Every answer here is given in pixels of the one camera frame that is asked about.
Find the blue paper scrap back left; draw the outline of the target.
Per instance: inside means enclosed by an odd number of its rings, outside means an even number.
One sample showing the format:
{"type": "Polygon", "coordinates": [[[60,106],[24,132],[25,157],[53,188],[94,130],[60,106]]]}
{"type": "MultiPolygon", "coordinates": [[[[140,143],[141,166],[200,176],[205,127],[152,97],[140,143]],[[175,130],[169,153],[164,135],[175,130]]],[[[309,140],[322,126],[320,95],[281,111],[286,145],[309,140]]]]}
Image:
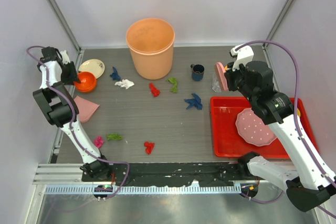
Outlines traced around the blue paper scrap back left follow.
{"type": "Polygon", "coordinates": [[[112,67],[112,74],[110,75],[110,77],[112,78],[113,81],[121,81],[121,77],[118,74],[118,71],[115,67],[112,67]]]}

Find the magenta paper scrap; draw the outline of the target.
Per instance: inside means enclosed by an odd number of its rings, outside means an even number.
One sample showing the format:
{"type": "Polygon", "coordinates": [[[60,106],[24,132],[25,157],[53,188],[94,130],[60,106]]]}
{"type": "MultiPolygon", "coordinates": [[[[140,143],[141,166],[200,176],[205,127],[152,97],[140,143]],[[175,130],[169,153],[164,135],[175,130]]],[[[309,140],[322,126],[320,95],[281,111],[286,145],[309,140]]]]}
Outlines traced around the magenta paper scrap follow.
{"type": "Polygon", "coordinates": [[[98,136],[95,140],[94,140],[94,145],[97,148],[101,148],[104,144],[104,139],[101,136],[98,136]]]}

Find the green paper scrap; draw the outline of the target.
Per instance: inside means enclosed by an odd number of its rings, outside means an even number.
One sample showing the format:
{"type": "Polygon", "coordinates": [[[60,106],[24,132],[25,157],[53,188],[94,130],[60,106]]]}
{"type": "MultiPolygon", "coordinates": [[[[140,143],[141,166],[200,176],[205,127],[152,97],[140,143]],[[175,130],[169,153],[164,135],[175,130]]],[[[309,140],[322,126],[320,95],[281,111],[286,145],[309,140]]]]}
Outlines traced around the green paper scrap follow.
{"type": "Polygon", "coordinates": [[[170,91],[172,93],[178,93],[178,88],[177,88],[178,81],[177,81],[177,79],[174,78],[174,77],[170,77],[166,81],[169,82],[172,85],[170,91]]]}
{"type": "Polygon", "coordinates": [[[120,141],[123,140],[123,136],[118,133],[107,134],[108,141],[120,141]]]}

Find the front aluminium rail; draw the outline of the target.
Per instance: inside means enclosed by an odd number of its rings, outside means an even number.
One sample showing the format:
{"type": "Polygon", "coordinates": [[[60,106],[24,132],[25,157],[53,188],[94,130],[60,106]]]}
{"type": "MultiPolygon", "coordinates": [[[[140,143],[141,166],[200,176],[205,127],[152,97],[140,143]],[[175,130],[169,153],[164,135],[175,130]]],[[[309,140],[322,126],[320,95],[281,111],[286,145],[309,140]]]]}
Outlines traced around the front aluminium rail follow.
{"type": "Polygon", "coordinates": [[[139,187],[181,187],[197,180],[202,186],[231,185],[235,180],[252,180],[244,162],[205,163],[131,163],[108,164],[95,160],[82,165],[39,165],[34,177],[36,183],[111,182],[139,187]]]}

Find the pink dustpan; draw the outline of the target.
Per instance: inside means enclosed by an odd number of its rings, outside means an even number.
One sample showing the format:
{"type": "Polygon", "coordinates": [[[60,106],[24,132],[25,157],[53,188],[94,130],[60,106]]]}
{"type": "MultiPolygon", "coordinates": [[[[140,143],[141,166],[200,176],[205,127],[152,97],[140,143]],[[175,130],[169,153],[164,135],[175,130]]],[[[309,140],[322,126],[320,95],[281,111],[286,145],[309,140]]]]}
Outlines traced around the pink dustpan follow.
{"type": "Polygon", "coordinates": [[[100,106],[99,104],[88,101],[80,96],[76,96],[74,101],[79,110],[79,121],[81,123],[88,122],[100,106]]]}

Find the right aluminium frame post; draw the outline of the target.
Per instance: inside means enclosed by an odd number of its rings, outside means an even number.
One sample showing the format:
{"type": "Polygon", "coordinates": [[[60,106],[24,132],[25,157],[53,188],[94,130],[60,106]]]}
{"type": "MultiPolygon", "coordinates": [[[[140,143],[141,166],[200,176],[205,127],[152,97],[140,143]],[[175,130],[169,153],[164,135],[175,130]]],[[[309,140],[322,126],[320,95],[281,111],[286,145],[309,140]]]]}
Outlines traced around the right aluminium frame post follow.
{"type": "Polygon", "coordinates": [[[296,0],[286,0],[266,39],[272,40],[296,0]]]}

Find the white paper scrap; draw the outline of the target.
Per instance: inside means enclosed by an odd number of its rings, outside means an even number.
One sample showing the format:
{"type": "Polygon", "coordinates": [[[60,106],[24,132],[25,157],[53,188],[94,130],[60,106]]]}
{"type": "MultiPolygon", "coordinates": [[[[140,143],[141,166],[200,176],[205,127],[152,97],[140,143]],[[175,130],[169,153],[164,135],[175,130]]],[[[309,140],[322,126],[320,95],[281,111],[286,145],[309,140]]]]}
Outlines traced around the white paper scrap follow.
{"type": "Polygon", "coordinates": [[[130,87],[134,86],[134,82],[128,80],[128,79],[122,79],[121,81],[117,81],[114,84],[115,86],[119,86],[121,88],[125,88],[126,90],[130,87]]]}

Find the left aluminium frame post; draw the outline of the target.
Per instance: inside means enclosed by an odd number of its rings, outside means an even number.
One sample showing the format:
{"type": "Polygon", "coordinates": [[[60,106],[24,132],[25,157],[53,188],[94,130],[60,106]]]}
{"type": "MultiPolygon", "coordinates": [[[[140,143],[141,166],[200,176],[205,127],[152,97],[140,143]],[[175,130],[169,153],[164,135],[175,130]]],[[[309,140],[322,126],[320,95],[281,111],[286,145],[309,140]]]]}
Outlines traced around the left aluminium frame post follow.
{"type": "Polygon", "coordinates": [[[57,4],[56,0],[46,0],[51,8],[51,10],[53,11],[53,13],[55,14],[56,18],[58,19],[61,27],[63,28],[65,34],[67,35],[68,39],[70,40],[71,44],[73,45],[73,47],[75,48],[75,50],[77,52],[81,51],[81,47],[77,41],[77,39],[75,38],[68,22],[65,19],[65,16],[63,15],[59,5],[57,4]]]}

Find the clear drinking glass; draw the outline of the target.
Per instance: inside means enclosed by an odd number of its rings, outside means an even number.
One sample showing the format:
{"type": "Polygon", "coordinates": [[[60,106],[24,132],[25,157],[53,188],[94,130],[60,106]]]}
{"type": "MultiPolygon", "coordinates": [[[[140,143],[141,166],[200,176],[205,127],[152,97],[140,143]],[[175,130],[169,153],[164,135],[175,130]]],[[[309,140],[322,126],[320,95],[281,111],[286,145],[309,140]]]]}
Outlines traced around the clear drinking glass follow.
{"type": "Polygon", "coordinates": [[[212,90],[214,92],[222,92],[222,82],[220,79],[218,79],[217,74],[214,73],[212,76],[212,90]]]}

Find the pink hand brush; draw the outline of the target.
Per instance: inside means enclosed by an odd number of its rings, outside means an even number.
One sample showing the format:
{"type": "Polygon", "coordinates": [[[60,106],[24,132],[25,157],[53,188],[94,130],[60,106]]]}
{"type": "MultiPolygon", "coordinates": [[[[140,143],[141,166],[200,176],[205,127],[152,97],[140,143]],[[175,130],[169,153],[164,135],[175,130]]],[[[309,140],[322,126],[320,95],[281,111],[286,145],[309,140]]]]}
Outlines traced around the pink hand brush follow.
{"type": "Polygon", "coordinates": [[[226,68],[221,62],[217,62],[214,66],[216,71],[217,80],[222,91],[228,91],[228,84],[225,77],[226,68]]]}

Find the dark blue mug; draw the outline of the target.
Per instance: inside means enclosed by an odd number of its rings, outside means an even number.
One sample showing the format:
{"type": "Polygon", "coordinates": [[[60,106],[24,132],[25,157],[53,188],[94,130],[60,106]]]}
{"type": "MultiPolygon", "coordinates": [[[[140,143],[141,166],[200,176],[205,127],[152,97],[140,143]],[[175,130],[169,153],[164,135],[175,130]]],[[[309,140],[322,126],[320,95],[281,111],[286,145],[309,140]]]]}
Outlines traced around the dark blue mug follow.
{"type": "Polygon", "coordinates": [[[191,72],[192,72],[192,79],[194,81],[201,81],[203,79],[204,76],[204,71],[205,68],[203,65],[200,64],[191,64],[190,65],[191,68],[191,72]]]}

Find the cream plate with black patch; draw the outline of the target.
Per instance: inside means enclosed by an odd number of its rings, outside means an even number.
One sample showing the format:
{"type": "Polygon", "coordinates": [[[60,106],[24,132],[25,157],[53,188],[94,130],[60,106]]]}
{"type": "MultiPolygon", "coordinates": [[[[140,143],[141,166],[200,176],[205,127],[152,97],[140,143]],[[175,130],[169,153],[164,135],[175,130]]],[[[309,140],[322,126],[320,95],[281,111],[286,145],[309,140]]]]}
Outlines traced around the cream plate with black patch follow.
{"type": "Polygon", "coordinates": [[[90,59],[83,62],[79,66],[79,72],[89,72],[95,76],[96,79],[100,78],[105,71],[104,63],[99,59],[90,59]]]}

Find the red paper scrap front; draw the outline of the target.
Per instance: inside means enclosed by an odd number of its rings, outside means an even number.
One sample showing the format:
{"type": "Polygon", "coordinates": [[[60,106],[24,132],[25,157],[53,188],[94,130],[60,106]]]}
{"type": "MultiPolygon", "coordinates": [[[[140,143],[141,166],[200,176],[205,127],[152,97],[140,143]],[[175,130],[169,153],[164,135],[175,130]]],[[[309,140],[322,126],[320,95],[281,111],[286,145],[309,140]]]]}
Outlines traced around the red paper scrap front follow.
{"type": "Polygon", "coordinates": [[[154,147],[155,147],[155,143],[152,143],[152,142],[144,142],[144,147],[145,147],[145,152],[148,154],[148,155],[151,155],[154,147]]]}

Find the orange bowl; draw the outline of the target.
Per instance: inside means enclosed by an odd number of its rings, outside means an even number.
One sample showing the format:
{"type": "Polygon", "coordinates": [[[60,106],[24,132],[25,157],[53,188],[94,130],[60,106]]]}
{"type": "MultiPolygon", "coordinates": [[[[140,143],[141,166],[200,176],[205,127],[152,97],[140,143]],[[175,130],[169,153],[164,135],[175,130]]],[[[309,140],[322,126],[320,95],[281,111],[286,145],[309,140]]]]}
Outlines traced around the orange bowl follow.
{"type": "Polygon", "coordinates": [[[90,72],[78,73],[78,81],[74,81],[76,89],[82,93],[93,91],[97,86],[97,78],[90,72]]]}

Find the blue paper scrap right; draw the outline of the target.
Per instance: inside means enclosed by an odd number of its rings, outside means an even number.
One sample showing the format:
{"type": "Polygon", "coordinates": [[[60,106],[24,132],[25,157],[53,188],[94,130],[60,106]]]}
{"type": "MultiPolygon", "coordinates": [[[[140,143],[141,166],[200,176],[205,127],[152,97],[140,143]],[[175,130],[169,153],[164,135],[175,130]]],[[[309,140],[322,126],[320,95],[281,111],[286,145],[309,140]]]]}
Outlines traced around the blue paper scrap right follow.
{"type": "Polygon", "coordinates": [[[201,98],[196,93],[192,93],[191,95],[193,97],[192,99],[184,99],[184,102],[188,103],[186,109],[188,110],[191,109],[192,107],[195,107],[198,110],[202,110],[203,105],[201,98]]]}

